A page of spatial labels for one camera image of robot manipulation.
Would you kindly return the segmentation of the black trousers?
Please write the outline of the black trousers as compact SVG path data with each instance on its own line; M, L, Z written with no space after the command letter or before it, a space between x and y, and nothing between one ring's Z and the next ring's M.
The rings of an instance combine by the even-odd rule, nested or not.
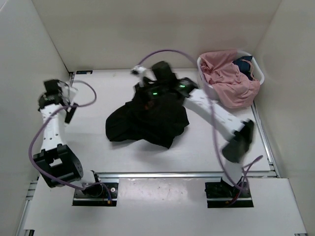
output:
M146 140L170 148L189 125L183 106L186 92L159 86L134 86L134 97L105 122L109 141Z

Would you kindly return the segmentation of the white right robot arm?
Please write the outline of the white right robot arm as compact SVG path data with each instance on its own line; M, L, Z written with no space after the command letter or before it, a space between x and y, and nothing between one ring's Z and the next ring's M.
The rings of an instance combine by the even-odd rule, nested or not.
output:
M231 197L238 190L243 190L247 171L242 163L252 143L254 122L250 119L240 120L213 103L206 91L191 79L178 79L167 62L158 62L152 67L152 71L156 77L154 81L146 77L147 69L141 65L131 70L140 79L135 86L135 96L139 98L144 113L164 115L164 126L170 125L166 119L172 117L166 108L187 108L202 117L213 127L216 153L219 153L217 133L220 132L227 140L222 149L226 162L220 162L224 172L222 193Z

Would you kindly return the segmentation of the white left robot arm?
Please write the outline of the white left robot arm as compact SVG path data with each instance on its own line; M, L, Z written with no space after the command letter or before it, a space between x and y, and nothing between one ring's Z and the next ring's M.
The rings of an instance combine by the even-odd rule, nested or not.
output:
M79 105L73 99L77 89L58 79L44 82L46 91L38 100L43 125L35 139L43 136L39 153L33 154L29 147L29 159L41 173L50 188L69 186L85 190L93 197L103 192L94 171L86 171L75 153L67 145L65 127L70 124Z

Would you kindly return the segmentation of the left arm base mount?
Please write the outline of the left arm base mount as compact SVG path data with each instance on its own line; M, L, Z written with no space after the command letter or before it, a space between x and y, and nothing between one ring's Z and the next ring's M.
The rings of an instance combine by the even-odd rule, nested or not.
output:
M72 205L78 207L115 207L118 199L119 180L106 178L100 181L106 185L109 192L101 184L88 187L83 192L75 190Z

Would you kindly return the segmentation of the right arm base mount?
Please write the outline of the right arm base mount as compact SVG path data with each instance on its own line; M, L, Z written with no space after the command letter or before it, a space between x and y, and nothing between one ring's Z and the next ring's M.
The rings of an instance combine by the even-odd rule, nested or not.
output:
M254 207L251 192L245 189L240 192L235 187L221 182L206 182L205 193L207 208L252 208Z

